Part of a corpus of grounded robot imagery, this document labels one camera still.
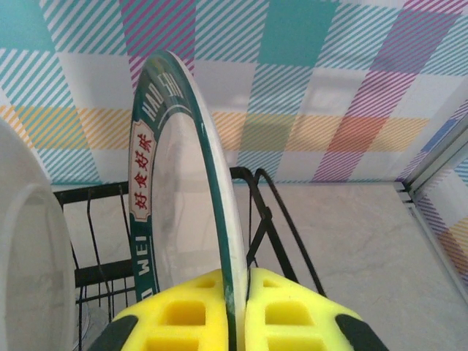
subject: black wire dish rack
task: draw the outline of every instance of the black wire dish rack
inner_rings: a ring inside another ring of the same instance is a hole
[[[266,182],[289,225],[304,262],[312,276],[317,292],[326,296],[303,241],[270,176],[261,168],[257,169],[255,174],[252,174],[252,172],[245,167],[232,167],[230,168],[230,173],[233,180],[244,181],[249,187],[249,250],[246,255],[247,265],[250,266],[254,264],[258,267],[255,254],[265,234],[267,234],[281,266],[282,273],[286,278],[298,282],[297,276],[295,275],[291,262],[274,226],[271,210],[265,204],[258,186],[260,182]],[[89,232],[91,234],[92,247],[94,249],[95,264],[83,267],[72,245],[73,260],[75,261],[75,286],[77,296],[77,326],[74,350],[87,350],[92,341],[98,337],[100,332],[116,314],[136,302],[132,261],[130,259],[117,260],[110,263],[104,263],[102,261],[102,253],[99,251],[98,247],[99,240],[97,240],[99,233],[97,233],[96,226],[93,223],[95,215],[93,215],[91,211],[91,208],[95,208],[95,206],[92,205],[94,200],[110,197],[115,199],[115,201],[119,201],[124,218],[125,232],[127,233],[126,241],[128,241],[130,246],[132,239],[127,219],[128,212],[125,206],[125,195],[128,194],[128,191],[128,182],[122,182],[55,192],[55,196],[60,202],[62,210],[66,210],[66,205],[71,203],[86,203],[86,216],[88,219]],[[260,215],[260,223],[254,235],[252,235],[252,204],[255,204],[258,214]]]

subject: plaid wallpaper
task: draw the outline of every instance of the plaid wallpaper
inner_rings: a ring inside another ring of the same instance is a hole
[[[0,114],[56,184],[127,179],[155,49],[194,74],[230,165],[278,182],[404,180],[467,114],[467,0],[0,4]]]
[[[468,293],[468,145],[424,185],[416,203]]]

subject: plate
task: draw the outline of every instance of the plate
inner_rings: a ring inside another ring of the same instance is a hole
[[[65,218],[34,155],[2,118],[0,145],[0,350],[71,350]]]
[[[230,349],[241,348],[247,269],[230,171],[192,75],[167,51],[135,92],[129,209],[137,300],[221,268]]]

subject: dish rack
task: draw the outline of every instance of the dish rack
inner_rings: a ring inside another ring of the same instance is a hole
[[[259,168],[255,171],[255,173],[252,173],[248,168],[245,167],[231,167],[230,173],[234,182],[246,183],[249,187],[249,250],[246,254],[247,266],[250,267],[250,265],[253,264],[258,267],[255,254],[257,253],[257,250],[266,234],[271,242],[276,258],[279,261],[283,275],[294,282],[298,282],[294,269],[291,266],[290,259],[288,258],[282,241],[278,235],[278,232],[276,231],[271,210],[265,204],[265,200],[260,191],[259,184],[264,183],[272,191],[277,205],[281,209],[286,222],[288,223],[290,231],[298,245],[304,262],[309,269],[309,273],[311,274],[311,277],[314,281],[317,292],[326,297],[325,291],[322,287],[322,284],[320,283],[319,276],[314,269],[301,236],[299,235],[283,200],[279,196],[278,190],[271,180],[271,177],[262,168]],[[124,196],[127,195],[128,192],[128,182],[121,182],[64,190],[54,193],[62,207],[62,210],[70,203],[87,203],[86,215],[88,218],[89,232],[91,234],[89,240],[92,241],[96,263],[92,266],[83,267],[80,262],[78,262],[75,249],[72,245],[73,260],[75,262],[75,287],[77,296],[76,306],[78,315],[76,326],[76,331],[78,334],[76,337],[74,350],[82,351],[85,350],[85,346],[88,346],[84,345],[83,341],[86,338],[86,334],[89,328],[90,312],[88,303],[97,303],[101,313],[105,314],[104,317],[101,316],[103,320],[102,327],[104,327],[105,324],[110,322],[123,308],[130,306],[136,301],[132,261],[128,259],[111,263],[102,262],[101,252],[99,251],[96,237],[96,235],[99,235],[99,233],[96,233],[96,230],[94,229],[93,216],[91,212],[91,202],[96,199],[113,197],[116,199],[116,201],[120,202],[122,216],[124,218],[125,232],[127,233],[127,241],[130,246],[132,237],[129,231],[129,223],[127,219],[128,212],[124,200]],[[258,214],[260,215],[260,223],[254,233],[252,232],[253,205],[255,205],[258,210]],[[117,298],[124,302],[120,307],[116,307]],[[99,334],[88,337],[86,343],[91,343],[93,339],[98,337],[98,335]]]

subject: metal frame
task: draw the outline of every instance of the metal frame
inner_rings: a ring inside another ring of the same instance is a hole
[[[314,280],[315,286],[319,294],[326,296],[325,291],[320,282],[319,276],[314,269],[312,261],[307,253],[306,247],[303,244],[301,236],[299,235],[294,223],[291,218],[286,205],[279,196],[278,190],[276,189],[270,176],[265,172],[264,169],[258,169],[255,175],[245,167],[233,167],[230,168],[231,178],[240,179],[247,183],[249,186],[249,251],[246,255],[247,265],[250,266],[254,263],[258,266],[255,259],[257,250],[262,243],[265,234],[267,234],[276,257],[278,258],[279,264],[282,268],[283,274],[286,278],[298,282],[297,276],[291,266],[291,262],[284,250],[281,239],[276,231],[273,223],[273,215],[270,208],[265,204],[261,191],[259,189],[260,180],[265,179],[269,185],[273,195],[282,210],[282,213],[291,229],[291,233],[298,245],[298,248],[302,254],[302,257],[309,269],[309,272]],[[83,335],[83,304],[88,301],[99,301],[101,306],[101,300],[107,301],[107,318],[109,322],[115,317],[116,311],[114,298],[117,295],[125,295],[125,306],[129,305],[129,294],[135,291],[135,285],[133,284],[133,271],[131,260],[120,260],[112,263],[102,263],[99,254],[99,248],[97,246],[96,233],[94,231],[92,215],[91,215],[91,202],[93,200],[104,198],[104,197],[118,197],[120,200],[122,215],[124,217],[125,230],[127,233],[127,239],[130,245],[131,236],[129,232],[129,225],[127,221],[127,209],[125,208],[124,195],[128,194],[129,187],[128,182],[105,184],[99,186],[90,186],[86,188],[69,189],[64,191],[55,192],[55,196],[59,201],[62,209],[66,204],[87,202],[86,213],[88,217],[88,226],[91,234],[91,240],[94,247],[94,256],[96,258],[96,265],[91,267],[81,267],[75,250],[73,251],[73,260],[75,261],[75,286],[79,290],[79,298],[76,301],[78,305],[78,335]],[[252,237],[252,200],[257,207],[260,215],[260,223],[254,236]],[[120,290],[114,289],[114,282],[123,281],[124,288]],[[88,293],[89,287],[97,286],[98,293]],[[83,349],[81,337],[78,337],[78,350]]]

